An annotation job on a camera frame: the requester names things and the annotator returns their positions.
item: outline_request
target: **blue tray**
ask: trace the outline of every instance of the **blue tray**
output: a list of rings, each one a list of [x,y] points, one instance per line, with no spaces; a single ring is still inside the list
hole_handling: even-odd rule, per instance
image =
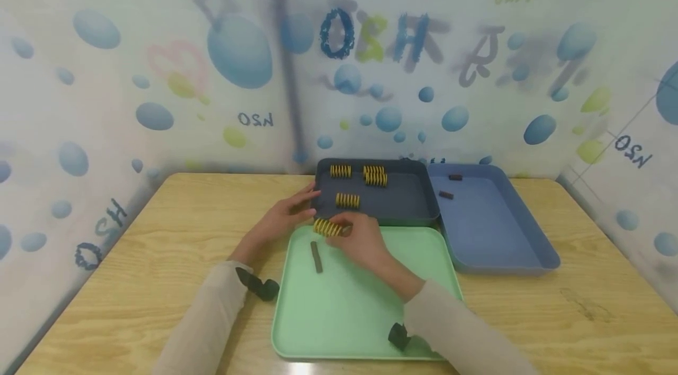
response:
[[[349,165],[351,178],[331,178],[331,165]],[[383,166],[388,174],[385,188],[369,187],[363,180],[363,166]],[[342,213],[335,205],[336,193],[360,196],[361,213],[379,220],[379,225],[396,227],[431,227],[440,215],[436,196],[426,166],[414,160],[322,159],[315,173],[320,197],[311,205],[318,211],[316,218],[329,219]]]
[[[462,180],[448,178],[460,174]],[[492,165],[433,164],[441,231],[459,272],[540,276],[560,257],[503,170]],[[439,191],[454,194],[453,200]]]

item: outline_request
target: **printed wall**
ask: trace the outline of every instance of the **printed wall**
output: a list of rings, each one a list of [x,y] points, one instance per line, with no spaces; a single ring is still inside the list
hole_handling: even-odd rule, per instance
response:
[[[558,177],[677,309],[670,3],[0,0],[0,373],[168,174],[322,157]]]

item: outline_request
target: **hand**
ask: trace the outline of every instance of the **hand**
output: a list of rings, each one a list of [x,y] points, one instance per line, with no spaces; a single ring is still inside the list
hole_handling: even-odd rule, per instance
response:
[[[326,242],[343,251],[358,266],[375,272],[379,266],[393,259],[385,247],[384,237],[375,218],[363,213],[345,211],[335,215],[330,222],[343,226],[351,225],[348,235],[328,237]]]
[[[343,251],[358,266],[374,273],[400,297],[410,301],[424,287],[424,280],[391,255],[375,218],[362,213],[341,213],[330,219],[339,225],[351,225],[348,235],[329,237],[327,244]]]
[[[313,218],[315,209],[309,208],[311,199],[320,195],[320,191],[313,191],[313,188],[315,181],[293,196],[283,198],[274,204],[250,232],[245,234],[228,259],[251,266],[261,247],[290,235],[296,225]]]

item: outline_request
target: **green bubble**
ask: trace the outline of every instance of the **green bubble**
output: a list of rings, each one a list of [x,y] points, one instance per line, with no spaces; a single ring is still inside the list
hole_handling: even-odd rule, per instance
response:
[[[191,82],[189,82],[186,77],[179,72],[170,73],[168,77],[168,86],[174,94],[179,95],[181,98],[195,97],[193,85],[191,85]]]
[[[241,133],[237,128],[232,127],[224,129],[224,141],[235,148],[245,147],[245,143],[247,142],[245,134]]]
[[[603,151],[605,151],[605,144],[598,140],[585,141],[577,148],[579,158],[589,165],[594,165],[601,161],[603,159]]]
[[[582,113],[599,112],[607,106],[612,97],[612,91],[608,87],[598,87],[581,106]]]
[[[186,160],[186,169],[188,170],[201,170],[202,165],[199,161],[195,160]]]

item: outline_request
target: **wood grain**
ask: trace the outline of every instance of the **wood grain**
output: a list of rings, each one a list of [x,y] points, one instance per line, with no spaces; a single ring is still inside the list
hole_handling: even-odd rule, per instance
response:
[[[150,373],[210,268],[274,202],[311,179],[171,176],[18,374]],[[459,275],[468,306],[543,374],[677,374],[678,318],[668,306],[561,186],[513,184],[562,265],[540,278]],[[280,279],[285,249],[280,242],[262,257],[260,277]],[[455,373],[447,363],[284,361],[271,347],[274,308],[247,299],[218,374]]]

